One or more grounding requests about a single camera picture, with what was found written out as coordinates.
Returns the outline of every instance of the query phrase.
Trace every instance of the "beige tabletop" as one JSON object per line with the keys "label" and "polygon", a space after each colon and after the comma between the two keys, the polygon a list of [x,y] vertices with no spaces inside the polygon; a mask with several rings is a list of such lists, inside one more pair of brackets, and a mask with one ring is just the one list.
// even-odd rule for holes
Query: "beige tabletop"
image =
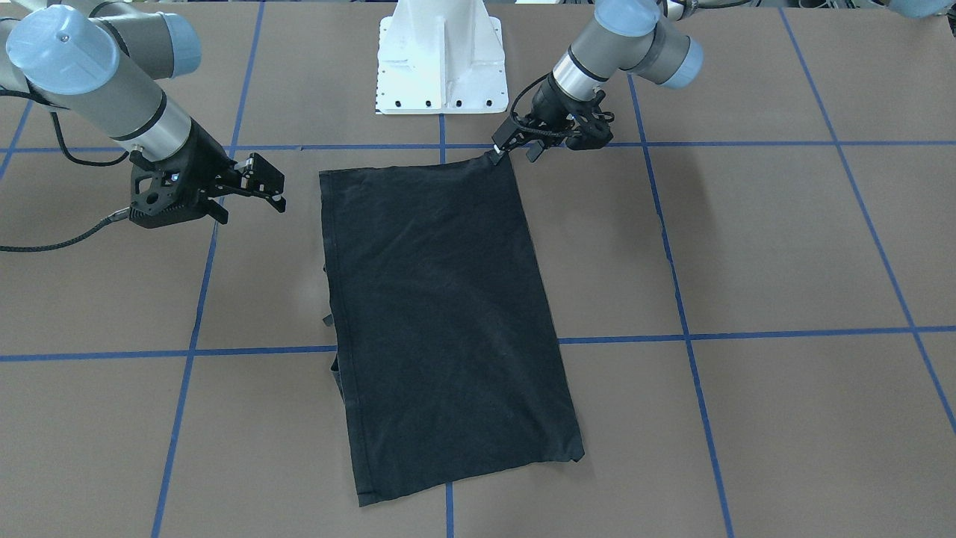
{"label": "beige tabletop", "polygon": [[[289,210],[0,255],[0,536],[956,536],[956,40],[942,18],[725,10],[687,89],[618,75],[614,142],[513,161],[587,456],[359,509],[321,169],[479,154],[503,115],[374,114],[375,4],[163,5],[162,82]],[[514,96],[588,6],[489,6]],[[16,6],[0,16],[22,16]],[[0,100],[0,243],[128,203]],[[119,153],[63,118],[86,158]]]}

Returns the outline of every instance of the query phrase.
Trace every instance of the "folded fabric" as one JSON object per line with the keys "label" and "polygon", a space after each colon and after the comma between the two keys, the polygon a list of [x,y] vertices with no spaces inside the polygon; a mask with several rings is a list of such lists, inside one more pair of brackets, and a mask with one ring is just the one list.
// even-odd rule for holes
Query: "folded fabric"
{"label": "folded fabric", "polygon": [[358,503],[579,460],[511,161],[319,178]]}

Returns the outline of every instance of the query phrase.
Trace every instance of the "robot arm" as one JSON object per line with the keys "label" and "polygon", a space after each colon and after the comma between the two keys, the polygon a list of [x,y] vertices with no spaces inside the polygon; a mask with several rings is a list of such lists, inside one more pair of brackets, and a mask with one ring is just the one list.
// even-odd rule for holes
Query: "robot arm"
{"label": "robot arm", "polygon": [[664,87],[682,88],[697,77],[703,60],[701,46],[663,18],[654,0],[604,0],[542,78],[531,113],[518,118],[512,106],[491,137],[496,154],[500,159],[533,142],[528,158],[534,162],[545,149],[562,142],[569,149],[604,147],[614,136],[610,129],[614,115],[600,109],[601,87],[612,75],[626,71]]}
{"label": "robot arm", "polygon": [[209,214],[225,224],[228,213],[211,198],[230,193],[285,211],[281,172],[255,153],[242,164],[229,159],[153,80],[198,67],[198,37],[184,19],[70,3],[0,21],[0,86],[74,110],[130,151],[130,220],[156,228]]}

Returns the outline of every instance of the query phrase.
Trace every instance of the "light blue joint cap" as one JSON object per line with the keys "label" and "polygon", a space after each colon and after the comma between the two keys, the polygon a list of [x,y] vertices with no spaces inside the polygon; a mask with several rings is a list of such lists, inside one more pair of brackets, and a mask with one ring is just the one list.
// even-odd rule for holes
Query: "light blue joint cap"
{"label": "light blue joint cap", "polygon": [[169,29],[169,38],[173,42],[173,75],[188,75],[197,69],[203,61],[203,47],[199,36],[189,21],[175,13],[163,13],[163,20]]}
{"label": "light blue joint cap", "polygon": [[892,0],[887,8],[904,17],[922,19],[952,5],[952,0]]}
{"label": "light blue joint cap", "polygon": [[617,35],[643,37],[654,32],[661,10],[654,0],[597,0],[595,19]]}
{"label": "light blue joint cap", "polygon": [[681,62],[681,67],[671,75],[670,78],[661,83],[665,88],[679,89],[687,86],[701,72],[701,66],[704,65],[704,49],[701,44],[690,38],[690,49],[687,50],[687,56]]}
{"label": "light blue joint cap", "polygon": [[34,11],[13,28],[7,55],[33,84],[60,95],[92,92],[120,67],[120,47],[69,6]]}

